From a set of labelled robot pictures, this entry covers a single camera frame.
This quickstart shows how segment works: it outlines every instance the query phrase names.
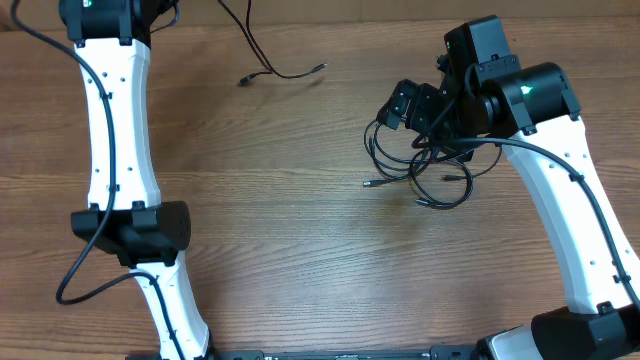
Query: wire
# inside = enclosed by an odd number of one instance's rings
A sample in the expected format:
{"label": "wire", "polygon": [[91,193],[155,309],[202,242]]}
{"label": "wire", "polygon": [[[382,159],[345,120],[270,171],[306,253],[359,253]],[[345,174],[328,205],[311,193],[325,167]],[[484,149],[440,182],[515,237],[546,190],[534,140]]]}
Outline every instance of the wire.
{"label": "wire", "polygon": [[[371,131],[371,128],[376,123],[377,125],[375,126],[375,130],[373,131],[373,135],[368,136],[369,132]],[[380,145],[378,141],[378,132],[382,127],[382,125],[383,124],[380,122],[377,122],[377,120],[373,120],[372,122],[369,123],[369,125],[367,125],[364,132],[364,147],[365,147],[365,150],[367,151],[367,154],[373,161],[374,166],[376,167],[378,172],[384,177],[384,179],[365,181],[363,182],[363,186],[377,187],[377,186],[382,186],[382,185],[396,182],[396,181],[410,179],[416,185],[418,192],[421,194],[421,197],[416,199],[416,202],[420,205],[428,206],[434,209],[439,209],[439,210],[453,209],[456,206],[468,200],[469,197],[471,196],[471,193],[473,192],[473,179],[483,174],[486,174],[491,169],[493,169],[493,167],[495,167],[495,165],[498,163],[502,154],[502,151],[500,149],[498,153],[498,157],[494,161],[493,165],[491,165],[487,170],[484,170],[475,175],[471,173],[471,171],[467,168],[466,165],[456,160],[456,158],[464,156],[468,152],[475,150],[476,149],[475,147],[470,150],[467,150],[467,152],[465,153],[453,154],[451,157],[440,160],[439,158],[436,157],[436,154],[439,152],[438,147],[426,148],[421,146],[422,150],[417,152],[412,159],[400,159],[387,153]],[[421,141],[423,141],[424,139],[425,139],[424,136],[419,136],[416,140],[414,140],[414,143],[417,143],[420,145],[428,144],[426,142],[421,143]],[[378,153],[382,154],[386,159],[390,160],[391,164],[408,165],[408,166],[400,167],[398,165],[390,165],[389,163],[385,163],[384,161],[378,158]],[[452,165],[460,168],[463,171],[464,176],[445,175],[442,178],[442,180],[444,181],[462,180],[462,179],[467,180],[465,191],[458,200],[453,202],[445,202],[445,201],[437,200],[433,196],[431,196],[418,181],[418,176],[421,175],[429,165],[434,163],[444,163],[444,164]]]}
{"label": "wire", "polygon": [[143,273],[143,272],[135,272],[135,273],[129,273],[129,274],[125,274],[122,275],[114,280],[111,280],[110,282],[98,287],[97,289],[83,295],[77,298],[73,298],[73,299],[63,299],[62,295],[64,293],[64,290],[66,289],[67,285],[69,285],[69,282],[71,281],[71,279],[73,278],[73,276],[75,275],[75,273],[78,271],[78,269],[80,268],[80,266],[82,265],[82,263],[84,262],[84,260],[87,258],[87,255],[89,255],[89,252],[91,251],[91,249],[93,249],[93,247],[95,246],[96,242],[98,241],[98,239],[100,238],[100,236],[103,234],[105,227],[107,226],[107,224],[109,223],[109,219],[111,218],[111,214],[113,212],[113,205],[115,202],[115,195],[116,195],[116,191],[117,191],[117,185],[116,185],[116,149],[115,149],[115,131],[114,131],[114,126],[113,126],[113,114],[111,113],[111,107],[109,106],[109,95],[107,94],[107,92],[104,89],[104,86],[102,84],[102,81],[100,81],[100,77],[95,73],[95,71],[91,68],[91,66],[82,58],[80,57],[78,54],[76,54],[73,50],[69,49],[68,47],[62,45],[61,43],[53,40],[52,38],[39,33],[38,31],[30,28],[29,26],[27,26],[26,24],[24,24],[19,18],[18,18],[18,7],[20,6],[20,1],[21,0],[13,0],[13,2],[11,3],[11,20],[14,22],[14,24],[16,24],[16,26],[21,29],[22,31],[26,32],[27,34],[42,40],[43,42],[55,47],[56,49],[64,52],[65,54],[67,54],[68,56],[70,56],[73,60],[75,60],[78,64],[80,64],[80,66],[82,66],[82,68],[89,74],[89,76],[91,77],[91,79],[93,80],[93,82],[96,84],[96,87],[98,88],[98,93],[100,94],[100,98],[102,99],[102,105],[104,106],[104,112],[105,112],[105,117],[106,117],[106,121],[107,121],[107,134],[108,134],[108,141],[109,141],[109,198],[107,200],[107,207],[105,209],[104,215],[102,217],[102,221],[100,222],[100,224],[98,225],[98,228],[96,230],[96,233],[93,235],[93,237],[91,238],[91,240],[89,240],[89,242],[87,243],[87,245],[85,246],[85,248],[82,250],[82,252],[80,253],[80,255],[78,256],[78,258],[76,259],[76,261],[73,263],[73,265],[71,266],[71,268],[69,269],[69,271],[67,272],[67,274],[64,276],[64,278],[62,279],[62,281],[60,282],[60,285],[58,286],[58,290],[56,291],[56,301],[61,304],[61,305],[72,305],[72,304],[77,304],[80,302],[83,302],[85,300],[88,300],[96,295],[98,295],[99,293],[103,292],[104,290],[119,284],[120,282],[127,280],[127,279],[131,279],[133,277],[136,276],[142,276],[142,277],[146,277],[149,279],[149,281],[151,282],[151,284],[153,285],[154,289],[156,290],[156,294],[158,295],[158,301],[160,302],[160,307],[162,309],[162,314],[165,320],[165,324],[167,326],[167,329],[169,330],[169,337],[173,340],[173,343],[176,347],[176,351],[178,352],[178,355],[180,356],[181,360],[185,360],[184,354],[182,353],[182,349],[180,347],[180,344],[178,343],[178,339],[175,336],[175,332],[173,331],[173,327],[171,326],[171,321],[169,319],[169,315],[167,312],[167,306],[166,303],[164,301],[164,297],[162,296],[162,292],[160,291],[160,287],[158,285],[157,280],[151,276],[148,273]]}
{"label": "wire", "polygon": [[159,28],[151,30],[151,34],[158,32],[160,30],[164,30],[166,28],[172,27],[173,25],[178,23],[178,21],[180,20],[180,7],[178,6],[178,2],[176,1],[172,7],[173,7],[173,11],[175,12],[173,19],[171,19],[171,21],[168,24],[162,25]]}
{"label": "wire", "polygon": [[[446,83],[447,77],[448,77],[448,74],[445,73],[445,79],[442,82],[443,85],[441,85],[440,91],[442,91],[442,88]],[[380,146],[380,143],[378,142],[378,131],[380,130],[382,123],[378,123],[376,125],[376,129],[373,133],[373,136],[367,137],[367,134],[369,133],[371,127],[373,126],[374,123],[376,123],[377,120],[373,120],[371,123],[369,123],[369,125],[367,125],[364,131],[364,147],[367,153],[369,154],[369,157],[371,157],[371,160],[373,161],[374,166],[376,167],[378,172],[385,177],[385,179],[365,181],[363,183],[363,186],[377,187],[377,186],[381,186],[381,185],[388,184],[395,181],[411,179],[413,183],[416,185],[417,190],[422,194],[422,197],[416,199],[416,202],[423,206],[428,206],[434,209],[441,209],[441,210],[453,209],[456,206],[468,200],[469,197],[471,196],[471,193],[473,192],[473,179],[488,173],[498,164],[502,156],[502,148],[499,149],[498,156],[496,157],[496,160],[493,162],[493,164],[489,166],[489,168],[487,168],[486,170],[481,171],[477,174],[472,174],[469,168],[467,168],[467,166],[464,163],[458,160],[462,156],[467,155],[468,153],[476,150],[477,147],[473,147],[462,153],[455,153],[455,154],[445,155],[442,157],[437,157],[437,154],[440,152],[440,148],[431,146],[429,142],[426,142],[426,139],[430,137],[433,131],[440,125],[440,123],[444,119],[446,119],[447,114],[453,109],[453,106],[459,100],[459,98],[460,98],[460,94],[457,94],[447,103],[444,109],[440,112],[440,114],[438,114],[438,116],[431,123],[429,128],[424,132],[427,135],[420,135],[415,140],[413,140],[411,146],[413,148],[423,149],[423,150],[417,152],[415,156],[410,160],[396,158],[390,155],[389,153],[387,153],[382,148],[382,146]],[[386,157],[387,159],[391,160],[394,163],[406,164],[409,166],[407,168],[400,168],[400,167],[396,167],[396,166],[392,166],[387,163],[384,163],[377,158],[376,152],[379,152],[384,157]],[[445,202],[445,201],[437,200],[433,196],[431,196],[424,189],[424,187],[422,187],[422,185],[419,183],[418,176],[422,174],[427,169],[427,167],[433,163],[445,163],[448,165],[456,166],[462,170],[462,172],[464,173],[464,176],[445,175],[442,177],[443,181],[454,181],[454,180],[462,180],[462,179],[467,180],[465,191],[458,200],[453,202]],[[389,171],[386,171],[385,169],[392,170],[394,172],[399,172],[399,174],[391,174]]]}
{"label": "wire", "polygon": [[254,55],[258,58],[258,60],[260,61],[260,64],[262,64],[262,67],[264,67],[266,70],[266,71],[255,72],[253,74],[249,74],[245,76],[240,80],[240,85],[246,85],[249,81],[251,81],[253,78],[259,75],[272,74],[282,79],[298,79],[305,76],[309,76],[327,67],[327,64],[320,64],[314,67],[313,69],[298,75],[283,75],[279,73],[271,65],[271,62],[269,62],[269,59],[264,54],[264,51],[262,51],[262,48],[260,48],[260,45],[258,45],[258,42],[256,41],[256,39],[253,37],[253,34],[251,33],[251,25],[250,25],[251,24],[251,6],[252,6],[251,0],[247,1],[247,16],[245,18],[246,29],[245,29],[245,26],[243,26],[242,23],[240,22],[240,19],[238,19],[238,17],[233,13],[233,11],[231,11],[231,9],[227,6],[227,4],[224,3],[224,0],[218,0],[218,3],[225,9],[225,11],[229,14],[229,16],[231,16],[231,18],[236,22],[236,24],[238,24],[238,27],[240,27],[240,30],[242,31],[242,34],[244,35],[247,42],[249,43],[249,46],[251,47],[251,50],[253,51]]}
{"label": "wire", "polygon": [[607,243],[607,247],[609,248],[609,252],[611,253],[613,264],[616,268],[616,271],[618,272],[618,277],[616,281],[622,282],[622,285],[624,286],[625,291],[627,292],[627,295],[629,295],[629,299],[631,300],[633,305],[636,307],[636,310],[640,312],[640,299],[638,299],[637,294],[635,293],[635,291],[633,290],[633,287],[631,286],[631,277],[627,274],[626,270],[624,269],[624,266],[622,265],[622,261],[620,260],[620,254],[618,254],[616,243],[613,240],[613,235],[611,234],[611,230],[609,229],[609,225],[607,224],[607,220],[604,216],[602,208],[598,203],[598,199],[596,199],[596,196],[591,190],[591,187],[589,187],[589,184],[587,184],[584,178],[584,175],[582,175],[580,172],[574,169],[571,165],[569,165],[569,163],[567,163],[561,157],[555,155],[554,153],[544,148],[541,148],[539,146],[529,144],[523,141],[485,137],[485,138],[468,138],[468,139],[465,138],[465,139],[449,140],[446,142],[446,144],[452,144],[452,145],[496,144],[496,145],[508,145],[513,147],[519,147],[519,148],[527,149],[530,151],[534,151],[558,163],[560,166],[562,166],[569,173],[569,177],[571,181],[575,181],[580,185],[580,187],[582,188],[582,191],[584,192],[585,196],[589,200],[589,203],[591,204],[591,207],[593,208],[593,212],[596,216],[596,219],[598,219],[598,223],[602,228],[602,233],[604,235],[605,242]]}

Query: wooden table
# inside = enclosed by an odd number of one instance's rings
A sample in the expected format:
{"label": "wooden table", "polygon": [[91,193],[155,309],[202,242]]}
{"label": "wooden table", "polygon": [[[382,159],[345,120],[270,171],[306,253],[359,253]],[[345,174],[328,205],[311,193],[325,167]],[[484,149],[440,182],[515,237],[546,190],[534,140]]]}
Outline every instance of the wooden table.
{"label": "wooden table", "polygon": [[[452,211],[417,206],[408,183],[378,175],[362,131],[410,78],[439,82],[434,56],[459,21],[256,28],[283,72],[258,78],[234,27],[180,28],[154,39],[148,109],[165,200],[185,200],[199,309],[222,349],[410,349],[472,343],[563,306],[558,266],[523,183],[502,161]],[[560,64],[584,109],[600,178],[640,244],[638,18],[505,20],[524,66]],[[64,39],[61,32],[52,33]],[[69,214],[90,174],[80,71],[21,33],[0,34],[0,357],[122,359],[157,333],[134,282],[62,307],[55,289],[83,242]],[[410,154],[409,131],[385,132]],[[478,152],[472,170],[495,149]],[[425,186],[452,199],[434,167]],[[67,296],[125,272],[93,252]]]}

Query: black bracket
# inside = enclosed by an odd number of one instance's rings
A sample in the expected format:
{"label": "black bracket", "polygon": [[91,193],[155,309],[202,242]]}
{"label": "black bracket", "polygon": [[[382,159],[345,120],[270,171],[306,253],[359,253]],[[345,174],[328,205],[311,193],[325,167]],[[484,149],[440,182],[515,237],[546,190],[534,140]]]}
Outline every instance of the black bracket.
{"label": "black bracket", "polygon": [[[97,206],[71,214],[73,233],[89,241],[96,233],[104,211]],[[120,265],[135,268],[138,263],[175,263],[179,251],[186,250],[191,238],[189,208],[183,201],[165,202],[145,208],[132,204],[131,210],[115,210],[96,247],[118,256]]]}

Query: tangled cable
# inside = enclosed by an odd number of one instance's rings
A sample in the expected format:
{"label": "tangled cable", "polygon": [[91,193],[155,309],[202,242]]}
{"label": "tangled cable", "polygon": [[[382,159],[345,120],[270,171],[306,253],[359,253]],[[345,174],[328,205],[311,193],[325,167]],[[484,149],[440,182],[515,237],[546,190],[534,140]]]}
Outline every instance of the tangled cable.
{"label": "tangled cable", "polygon": [[[437,126],[438,123],[444,118],[446,112],[449,111],[447,108],[445,108],[440,116],[438,116],[438,118],[433,122],[432,129]],[[373,135],[368,136],[373,125],[376,123],[377,125],[375,126],[375,130],[373,131]],[[416,202],[420,205],[430,208],[448,210],[453,209],[465,202],[467,199],[469,199],[469,196],[471,196],[471,193],[473,192],[473,180],[491,171],[498,164],[500,158],[502,157],[502,147],[496,145],[498,146],[498,156],[496,157],[496,160],[493,162],[493,164],[477,174],[472,174],[469,168],[458,159],[467,155],[471,151],[478,149],[482,145],[477,145],[470,150],[464,151],[462,153],[438,157],[438,153],[440,153],[440,147],[432,146],[427,141],[426,136],[420,135],[412,143],[412,147],[415,149],[420,149],[420,151],[418,151],[411,159],[400,159],[389,154],[382,148],[382,146],[380,146],[380,142],[378,141],[378,133],[382,125],[383,124],[377,122],[377,120],[373,120],[369,123],[369,125],[367,125],[364,131],[364,148],[371,157],[373,165],[376,167],[378,172],[380,172],[380,174],[385,177],[385,179],[365,181],[363,183],[363,186],[377,187],[396,181],[411,179],[421,194],[421,197],[416,199]],[[393,165],[389,165],[389,163],[381,161],[378,158],[378,153],[382,154],[382,156],[390,160]],[[420,184],[420,182],[418,181],[418,176],[420,176],[427,169],[427,167],[433,163],[452,165],[462,170],[462,172],[464,173],[463,176],[445,175],[442,177],[443,181],[457,181],[463,179],[466,180],[464,193],[458,200],[455,200],[453,202],[438,200],[431,196]]]}

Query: cable connector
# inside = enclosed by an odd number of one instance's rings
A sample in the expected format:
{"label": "cable connector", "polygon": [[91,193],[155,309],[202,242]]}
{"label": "cable connector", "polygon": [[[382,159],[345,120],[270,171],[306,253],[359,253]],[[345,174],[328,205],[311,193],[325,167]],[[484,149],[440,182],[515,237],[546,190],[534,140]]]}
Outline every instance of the cable connector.
{"label": "cable connector", "polygon": [[385,179],[385,180],[369,180],[369,181],[365,181],[362,183],[362,186],[364,187],[378,187],[378,186],[382,186],[384,184],[388,184],[390,182],[393,182],[394,180],[391,179]]}
{"label": "cable connector", "polygon": [[256,76],[256,74],[249,74],[245,77],[243,77],[242,79],[240,79],[240,82],[238,83],[238,85],[240,86],[245,86],[249,83],[249,81],[251,81],[251,79],[253,79]]}
{"label": "cable connector", "polygon": [[418,205],[422,205],[422,206],[426,206],[426,207],[432,207],[433,206],[433,204],[431,204],[431,202],[429,200],[425,199],[425,198],[417,198],[415,200],[415,202]]}
{"label": "cable connector", "polygon": [[310,73],[313,74],[314,72],[318,72],[324,68],[326,68],[329,64],[320,64],[316,67],[314,67],[313,69],[311,69]]}
{"label": "cable connector", "polygon": [[458,175],[445,175],[441,178],[442,181],[460,181],[464,179],[466,179],[466,177]]}

